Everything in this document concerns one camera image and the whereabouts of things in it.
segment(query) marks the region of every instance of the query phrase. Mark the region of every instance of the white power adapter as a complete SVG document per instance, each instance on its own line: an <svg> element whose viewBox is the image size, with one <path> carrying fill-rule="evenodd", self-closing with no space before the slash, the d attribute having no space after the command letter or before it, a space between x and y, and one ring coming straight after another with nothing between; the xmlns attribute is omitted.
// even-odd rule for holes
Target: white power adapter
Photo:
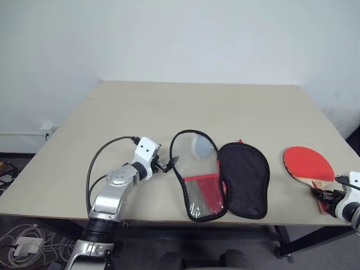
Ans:
<svg viewBox="0 0 360 270"><path fill-rule="evenodd" d="M29 253L37 253L44 243L45 239L42 238L20 236L16 241L17 247L13 255L24 257Z"/></svg>

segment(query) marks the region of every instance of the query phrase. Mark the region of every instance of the ping pong paddle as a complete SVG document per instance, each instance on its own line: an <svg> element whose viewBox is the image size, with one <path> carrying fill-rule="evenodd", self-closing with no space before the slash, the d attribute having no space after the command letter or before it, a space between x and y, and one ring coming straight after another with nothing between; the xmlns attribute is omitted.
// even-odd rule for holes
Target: ping pong paddle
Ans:
<svg viewBox="0 0 360 270"><path fill-rule="evenodd" d="M302 147L294 146L283 153L283 163L292 177L313 188L323 190L335 180L335 174L329 162L318 152ZM319 208L322 214L327 214L326 205L320 201Z"/></svg>

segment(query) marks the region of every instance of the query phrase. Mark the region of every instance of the black fabric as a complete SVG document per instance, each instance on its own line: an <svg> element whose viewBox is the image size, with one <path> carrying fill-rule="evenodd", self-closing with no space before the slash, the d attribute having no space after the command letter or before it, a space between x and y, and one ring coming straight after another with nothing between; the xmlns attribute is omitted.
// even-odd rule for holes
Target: black fabric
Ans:
<svg viewBox="0 0 360 270"><path fill-rule="evenodd" d="M177 176L177 178L179 180L179 183L180 183L180 185L182 187L182 191L183 191L183 195L184 195L184 201L185 201L185 207L186 207L186 213L187 213L188 217L190 218L190 220L192 220L194 222L212 221L213 219L217 219L217 218L222 217L227 212L226 202L225 202L225 199L224 199L225 194L224 194L224 190L223 190L222 174L221 174L221 171L219 171L219 183L218 183L219 186L218 187L219 187L221 195L222 195L222 201L223 201L223 209L222 209L222 211L220 211L217 214L206 215L206 216L202 216L202 217L199 217L199 218L195 218L194 216L191 215L190 198L189 198L188 190L187 190L187 187L186 187L186 182L185 182L183 176L180 174L180 172L177 169L177 166L176 166L176 159L177 158L176 158L176 156L173 156L173 146L174 146L175 140L177 139L178 136L180 136L182 134L185 134L185 133L195 133L195 134L201 135L201 136L205 137L206 139L208 139L209 142L213 145L214 150L217 153L217 160L218 160L218 157L219 157L219 150L216 147L216 144L213 142L213 140L207 134L205 134L204 132L201 132L199 130L187 129L187 130L180 131L179 133L177 133L175 135L175 137L171 141L170 153L169 153L169 155L170 155L170 165L172 166L172 168L173 168L173 170L175 172L175 175Z"/></svg>
<svg viewBox="0 0 360 270"><path fill-rule="evenodd" d="M227 208L239 217L264 218L270 178L265 156L251 145L232 142L220 149L219 161L227 186Z"/></svg>

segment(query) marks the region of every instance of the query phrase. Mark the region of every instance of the table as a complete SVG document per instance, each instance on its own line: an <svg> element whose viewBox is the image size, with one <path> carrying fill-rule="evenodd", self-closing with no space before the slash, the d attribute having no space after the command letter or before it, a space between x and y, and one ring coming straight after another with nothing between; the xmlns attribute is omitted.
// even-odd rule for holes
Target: table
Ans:
<svg viewBox="0 0 360 270"><path fill-rule="evenodd" d="M205 132L219 147L242 139L258 148L269 163L267 216L252 220L228 212L214 223L344 225L321 215L308 186L292 179L282 163L283 151L298 145L320 152L336 174L360 170L360 158L295 85L101 82L0 198L0 213L87 219L87 169L105 142L146 136L162 144L160 160L167 162L172 138L184 129ZM134 149L130 141L106 148L93 168L92 181L130 162ZM128 199L124 218L189 222L174 173L160 172L139 183Z"/></svg>

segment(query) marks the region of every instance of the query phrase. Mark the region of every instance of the white wall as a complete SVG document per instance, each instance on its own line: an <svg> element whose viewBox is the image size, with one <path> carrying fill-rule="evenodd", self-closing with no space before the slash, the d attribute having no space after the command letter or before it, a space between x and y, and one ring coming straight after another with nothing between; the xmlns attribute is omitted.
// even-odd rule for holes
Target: white wall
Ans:
<svg viewBox="0 0 360 270"><path fill-rule="evenodd" d="M359 25L358 0L0 1L0 133L61 123L111 79L297 84L346 137ZM42 144L0 136L0 152Z"/></svg>

